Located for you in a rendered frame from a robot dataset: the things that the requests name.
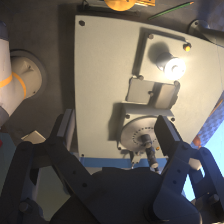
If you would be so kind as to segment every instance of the green pencil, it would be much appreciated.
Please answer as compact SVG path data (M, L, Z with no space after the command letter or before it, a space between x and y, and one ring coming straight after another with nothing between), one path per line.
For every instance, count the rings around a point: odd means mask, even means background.
M174 7L174 8L168 9L168 10L166 10L166 11L163 11L162 13L158 13L158 14L152 16L152 17L149 17L148 20L152 20L152 19L154 19L154 18L156 18L156 17L158 17L158 16L164 15L164 14L169 13L169 12L171 12L171 11L174 11L174 10L176 10L176 9L183 8L183 7L185 7L185 6L187 6L187 5L191 5L191 4L193 4L193 3L194 3L194 2L187 2L187 3L184 3L184 4L182 4L182 5L176 6L176 7Z

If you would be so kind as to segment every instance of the orange stripe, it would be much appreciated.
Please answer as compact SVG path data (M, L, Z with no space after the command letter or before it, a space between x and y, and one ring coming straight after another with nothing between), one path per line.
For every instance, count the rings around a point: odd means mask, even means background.
M26 97L26 86L24 84L24 82L22 81L22 79L17 75L15 74L14 72L12 72L13 76L17 78L17 80L20 82L20 84L22 85L22 88L23 88L23 91L24 91L24 98Z
M13 79L13 74L11 74L11 76L7 77L7 79L0 81L0 88L9 84L12 81L12 79Z

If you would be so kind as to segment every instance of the yellow button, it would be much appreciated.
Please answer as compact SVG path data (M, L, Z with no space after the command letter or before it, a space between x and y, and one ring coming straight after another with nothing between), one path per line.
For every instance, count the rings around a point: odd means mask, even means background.
M185 47L184 47L184 50L187 51L187 52L189 52L190 49L191 49L191 48L190 48L189 46L185 46Z

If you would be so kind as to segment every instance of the blue strip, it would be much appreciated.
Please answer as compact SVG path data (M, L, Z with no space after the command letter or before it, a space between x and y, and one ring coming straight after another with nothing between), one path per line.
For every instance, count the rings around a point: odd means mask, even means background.
M165 158L157 159L159 167L164 167L167 163ZM80 162L84 167L116 167L116 168L131 168L131 160L129 158L80 158ZM134 165L137 167L148 167L148 161L142 158L138 164Z

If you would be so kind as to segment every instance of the yellow round object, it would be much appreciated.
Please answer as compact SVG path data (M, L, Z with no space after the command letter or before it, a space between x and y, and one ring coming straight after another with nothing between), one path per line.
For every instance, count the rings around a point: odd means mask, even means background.
M111 9L114 9L116 11L125 11L133 7L136 1L137 0L105 0L105 3Z
M184 50L187 51L187 52L189 52L190 49L191 49L191 48L190 48L189 46L184 47Z

